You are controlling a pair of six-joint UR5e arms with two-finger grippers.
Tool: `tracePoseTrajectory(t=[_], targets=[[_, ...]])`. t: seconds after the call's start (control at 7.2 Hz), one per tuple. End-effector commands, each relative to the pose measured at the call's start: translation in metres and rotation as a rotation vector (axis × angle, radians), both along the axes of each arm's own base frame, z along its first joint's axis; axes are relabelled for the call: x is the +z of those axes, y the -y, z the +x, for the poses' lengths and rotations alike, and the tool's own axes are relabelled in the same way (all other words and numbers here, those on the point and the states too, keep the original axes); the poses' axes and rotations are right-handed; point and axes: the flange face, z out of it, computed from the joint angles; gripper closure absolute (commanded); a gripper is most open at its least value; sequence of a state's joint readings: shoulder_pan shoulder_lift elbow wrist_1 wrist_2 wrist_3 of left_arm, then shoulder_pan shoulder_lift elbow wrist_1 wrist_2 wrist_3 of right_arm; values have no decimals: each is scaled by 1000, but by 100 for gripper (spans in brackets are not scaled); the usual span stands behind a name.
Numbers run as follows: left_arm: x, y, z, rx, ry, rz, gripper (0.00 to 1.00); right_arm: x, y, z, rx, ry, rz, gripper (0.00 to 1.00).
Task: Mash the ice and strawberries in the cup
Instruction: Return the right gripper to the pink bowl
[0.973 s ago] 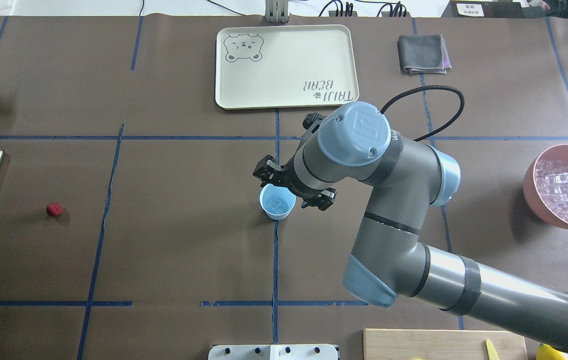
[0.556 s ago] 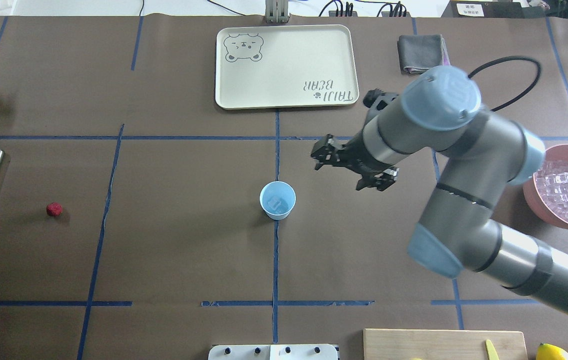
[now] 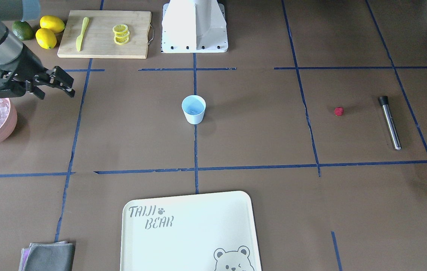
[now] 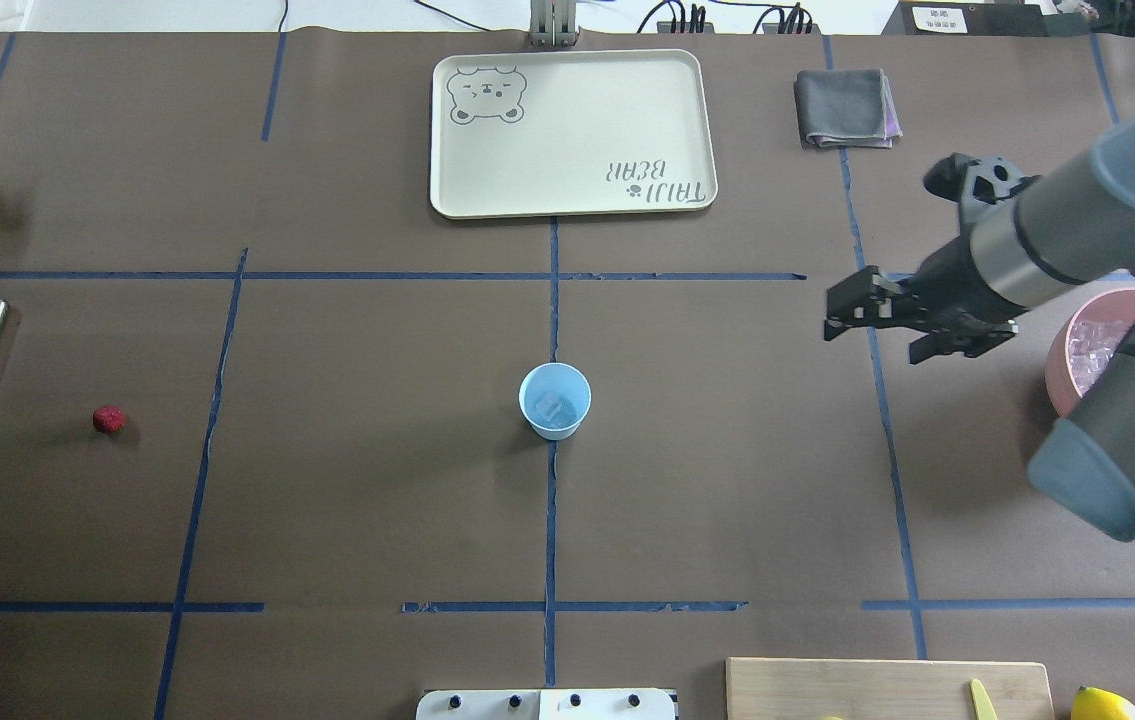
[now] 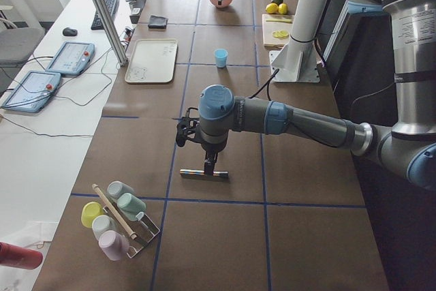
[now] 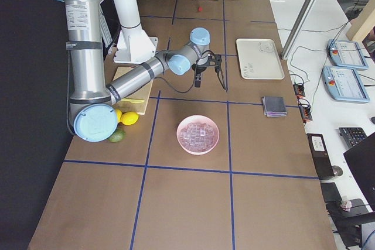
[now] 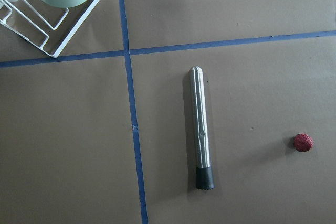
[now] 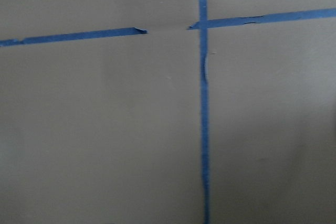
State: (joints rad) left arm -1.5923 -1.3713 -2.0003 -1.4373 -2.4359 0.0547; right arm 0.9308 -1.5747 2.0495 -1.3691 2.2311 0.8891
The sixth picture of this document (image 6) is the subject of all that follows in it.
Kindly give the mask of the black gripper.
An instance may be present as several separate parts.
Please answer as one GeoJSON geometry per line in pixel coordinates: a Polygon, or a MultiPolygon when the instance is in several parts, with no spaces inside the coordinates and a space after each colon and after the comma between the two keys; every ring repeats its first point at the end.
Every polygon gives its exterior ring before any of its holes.
{"type": "Polygon", "coordinates": [[[221,68],[222,58],[219,54],[213,54],[209,53],[206,56],[207,60],[205,63],[202,64],[193,64],[192,69],[195,71],[195,80],[194,80],[194,86],[196,88],[200,88],[201,82],[202,82],[202,73],[208,68],[208,67],[214,67],[215,72],[217,74],[218,81],[223,88],[223,90],[227,91],[226,81],[224,78],[224,73],[221,68]]]}

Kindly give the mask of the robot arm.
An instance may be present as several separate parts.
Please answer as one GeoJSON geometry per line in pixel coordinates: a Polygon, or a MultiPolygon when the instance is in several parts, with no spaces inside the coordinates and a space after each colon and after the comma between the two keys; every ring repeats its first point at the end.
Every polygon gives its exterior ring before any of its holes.
{"type": "Polygon", "coordinates": [[[183,75],[194,70],[195,77],[208,67],[221,70],[221,57],[209,49],[210,33],[195,28],[179,50],[156,51],[157,40],[143,30],[137,0],[113,0],[120,22],[122,62],[134,68],[105,82],[103,43],[103,0],[57,0],[65,5],[69,39],[66,43],[74,88],[68,92],[67,126],[88,142],[109,138],[117,128],[113,106],[123,98],[170,70],[183,75]]]}

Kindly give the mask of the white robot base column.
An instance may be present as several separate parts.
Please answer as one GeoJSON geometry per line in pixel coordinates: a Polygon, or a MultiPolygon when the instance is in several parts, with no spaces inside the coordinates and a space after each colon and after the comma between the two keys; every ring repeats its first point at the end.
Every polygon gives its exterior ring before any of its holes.
{"type": "Polygon", "coordinates": [[[137,0],[113,0],[121,26],[116,63],[139,64],[155,55],[157,38],[143,30],[137,0]]]}

